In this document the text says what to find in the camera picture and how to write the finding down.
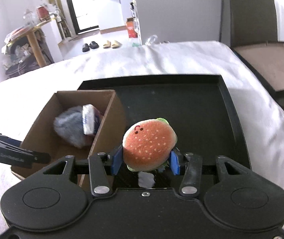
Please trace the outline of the black stitched fabric pouch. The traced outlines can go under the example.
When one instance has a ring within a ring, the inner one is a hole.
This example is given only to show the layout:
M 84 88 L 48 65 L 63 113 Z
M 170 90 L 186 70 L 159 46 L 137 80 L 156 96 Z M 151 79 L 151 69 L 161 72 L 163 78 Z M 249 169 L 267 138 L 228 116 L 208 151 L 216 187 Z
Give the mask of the black stitched fabric pouch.
M 167 169 L 167 163 L 150 171 L 137 171 L 126 166 L 121 168 L 118 175 L 121 185 L 127 188 L 168 188 L 171 186 L 171 180 L 166 173 Z

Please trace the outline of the brown cardboard box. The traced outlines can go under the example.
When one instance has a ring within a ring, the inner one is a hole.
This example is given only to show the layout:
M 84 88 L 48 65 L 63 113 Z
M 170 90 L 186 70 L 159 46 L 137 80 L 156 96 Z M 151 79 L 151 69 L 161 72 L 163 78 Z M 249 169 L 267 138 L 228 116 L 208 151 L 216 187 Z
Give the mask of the brown cardboard box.
M 92 145 L 77 149 L 57 135 L 53 123 L 67 109 L 86 104 L 95 106 L 103 114 L 103 119 Z M 125 128 L 124 108 L 114 90 L 59 91 L 52 95 L 39 113 L 20 147 L 48 153 L 51 162 L 66 155 L 82 160 L 99 152 L 108 153 L 118 147 L 122 143 Z

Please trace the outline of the burger plush toy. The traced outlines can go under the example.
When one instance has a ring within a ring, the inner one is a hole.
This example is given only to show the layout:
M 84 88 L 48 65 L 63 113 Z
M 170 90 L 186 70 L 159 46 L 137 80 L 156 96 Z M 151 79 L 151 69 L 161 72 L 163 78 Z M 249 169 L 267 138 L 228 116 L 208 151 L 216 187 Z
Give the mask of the burger plush toy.
M 177 135 L 167 120 L 140 121 L 124 134 L 123 161 L 131 171 L 153 171 L 167 162 L 177 141 Z

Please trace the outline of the blue tissue pack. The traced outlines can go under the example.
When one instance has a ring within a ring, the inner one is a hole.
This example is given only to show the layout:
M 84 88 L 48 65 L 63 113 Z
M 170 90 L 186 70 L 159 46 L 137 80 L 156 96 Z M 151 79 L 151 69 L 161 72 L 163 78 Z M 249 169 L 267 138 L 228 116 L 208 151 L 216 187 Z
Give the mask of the blue tissue pack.
M 103 115 L 92 104 L 83 105 L 82 107 L 82 125 L 83 133 L 89 136 L 96 136 Z

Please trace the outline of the white towel blanket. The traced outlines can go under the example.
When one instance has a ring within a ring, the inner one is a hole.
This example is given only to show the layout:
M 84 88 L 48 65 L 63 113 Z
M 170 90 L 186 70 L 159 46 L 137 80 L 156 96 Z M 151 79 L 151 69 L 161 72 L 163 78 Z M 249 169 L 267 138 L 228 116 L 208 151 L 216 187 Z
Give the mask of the white towel blanket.
M 219 74 L 237 110 L 252 169 L 284 189 L 284 111 L 229 47 L 182 42 L 92 51 L 0 83 L 0 133 L 23 140 L 57 91 L 85 80 L 149 74 Z

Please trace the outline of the black tray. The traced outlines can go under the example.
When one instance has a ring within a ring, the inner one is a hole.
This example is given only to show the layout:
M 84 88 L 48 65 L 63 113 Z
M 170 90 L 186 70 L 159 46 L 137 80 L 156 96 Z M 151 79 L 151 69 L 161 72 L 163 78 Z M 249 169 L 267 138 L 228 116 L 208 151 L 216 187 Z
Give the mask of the black tray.
M 174 129 L 182 153 L 213 165 L 224 155 L 250 168 L 240 120 L 220 75 L 161 74 L 85 80 L 79 90 L 115 90 L 126 127 L 164 118 Z

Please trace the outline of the left black slipper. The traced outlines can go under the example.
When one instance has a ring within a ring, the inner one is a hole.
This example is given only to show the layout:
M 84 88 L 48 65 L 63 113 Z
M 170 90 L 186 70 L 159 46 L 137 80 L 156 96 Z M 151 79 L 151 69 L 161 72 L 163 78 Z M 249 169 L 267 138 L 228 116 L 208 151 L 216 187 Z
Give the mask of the left black slipper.
M 82 52 L 85 53 L 85 52 L 88 52 L 89 50 L 90 50 L 90 46 L 87 43 L 83 44 Z

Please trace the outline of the black slipper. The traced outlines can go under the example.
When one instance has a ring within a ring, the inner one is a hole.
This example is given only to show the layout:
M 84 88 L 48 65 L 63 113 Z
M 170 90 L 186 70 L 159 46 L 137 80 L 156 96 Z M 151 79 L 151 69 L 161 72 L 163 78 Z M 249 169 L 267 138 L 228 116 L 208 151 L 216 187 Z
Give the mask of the black slipper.
M 85 53 L 85 52 L 88 52 L 89 50 L 90 50 L 90 46 L 87 43 L 83 44 L 82 52 Z
M 89 44 L 89 47 L 90 47 L 91 49 L 98 49 L 98 48 L 99 48 L 99 45 L 98 45 L 97 42 L 92 41 L 92 42 Z

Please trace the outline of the yellow leg side table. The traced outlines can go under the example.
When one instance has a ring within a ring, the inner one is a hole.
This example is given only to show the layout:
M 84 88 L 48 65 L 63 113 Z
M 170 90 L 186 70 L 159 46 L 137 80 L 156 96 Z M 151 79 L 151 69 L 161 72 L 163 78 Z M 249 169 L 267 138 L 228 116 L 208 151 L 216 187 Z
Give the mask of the yellow leg side table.
M 4 54 L 3 66 L 8 78 L 59 62 L 56 38 L 57 20 L 54 14 L 35 25 L 22 26 L 9 33 L 4 41 L 1 53 Z

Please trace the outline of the left yellow slipper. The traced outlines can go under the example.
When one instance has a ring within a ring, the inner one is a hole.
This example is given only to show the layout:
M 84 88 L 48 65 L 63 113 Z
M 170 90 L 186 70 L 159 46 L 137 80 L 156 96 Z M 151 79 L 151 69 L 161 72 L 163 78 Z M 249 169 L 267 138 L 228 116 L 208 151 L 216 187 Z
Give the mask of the left yellow slipper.
M 109 40 L 107 40 L 106 42 L 105 42 L 105 44 L 103 44 L 103 48 L 104 49 L 107 49 L 107 48 L 110 48 L 111 47 L 111 42 L 109 41 Z

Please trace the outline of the yellow slipper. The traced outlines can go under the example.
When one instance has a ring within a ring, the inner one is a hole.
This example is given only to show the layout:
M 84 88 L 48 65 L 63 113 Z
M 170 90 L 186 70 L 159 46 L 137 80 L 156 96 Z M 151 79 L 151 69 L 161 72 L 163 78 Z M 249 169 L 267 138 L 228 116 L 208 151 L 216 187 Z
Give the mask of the yellow slipper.
M 117 49 L 117 48 L 120 48 L 121 47 L 121 43 L 119 43 L 118 41 L 113 41 L 112 44 L 111 44 L 111 48 L 113 49 Z
M 103 44 L 103 48 L 104 49 L 107 49 L 107 48 L 110 48 L 111 47 L 111 42 L 109 41 L 109 40 L 107 40 L 106 42 L 105 42 L 105 44 Z

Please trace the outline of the right black slipper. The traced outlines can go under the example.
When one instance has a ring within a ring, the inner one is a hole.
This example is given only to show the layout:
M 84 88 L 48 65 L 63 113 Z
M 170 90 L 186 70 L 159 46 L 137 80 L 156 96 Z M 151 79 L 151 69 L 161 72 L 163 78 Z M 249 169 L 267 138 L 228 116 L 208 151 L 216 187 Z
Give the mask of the right black slipper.
M 92 41 L 92 42 L 89 44 L 89 47 L 90 47 L 91 49 L 98 49 L 98 48 L 99 48 L 99 45 L 98 45 L 97 42 Z

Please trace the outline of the right yellow slipper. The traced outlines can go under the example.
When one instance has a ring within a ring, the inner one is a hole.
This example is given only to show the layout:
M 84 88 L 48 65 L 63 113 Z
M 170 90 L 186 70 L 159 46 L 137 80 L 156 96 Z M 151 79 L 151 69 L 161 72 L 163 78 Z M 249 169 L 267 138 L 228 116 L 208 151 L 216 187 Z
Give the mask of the right yellow slipper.
M 120 48 L 121 47 L 121 43 L 119 43 L 118 41 L 113 41 L 112 44 L 111 44 L 111 48 L 113 49 L 117 49 L 117 48 Z

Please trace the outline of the glass jar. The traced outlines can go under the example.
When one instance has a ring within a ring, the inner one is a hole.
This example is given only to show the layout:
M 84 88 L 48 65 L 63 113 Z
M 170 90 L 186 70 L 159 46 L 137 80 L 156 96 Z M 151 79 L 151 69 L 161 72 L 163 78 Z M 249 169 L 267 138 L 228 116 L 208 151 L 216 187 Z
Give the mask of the glass jar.
M 23 20 L 26 26 L 35 26 L 36 25 L 36 18 L 34 12 L 30 11 L 29 9 L 26 9 Z

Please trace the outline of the white kitchen cabinet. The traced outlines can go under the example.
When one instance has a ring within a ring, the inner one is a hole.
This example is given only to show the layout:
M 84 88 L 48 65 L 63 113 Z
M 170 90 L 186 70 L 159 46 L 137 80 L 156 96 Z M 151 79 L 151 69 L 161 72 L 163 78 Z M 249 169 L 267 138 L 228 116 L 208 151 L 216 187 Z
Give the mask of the white kitchen cabinet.
M 101 31 L 124 27 L 131 15 L 132 0 L 93 0 L 95 15 Z

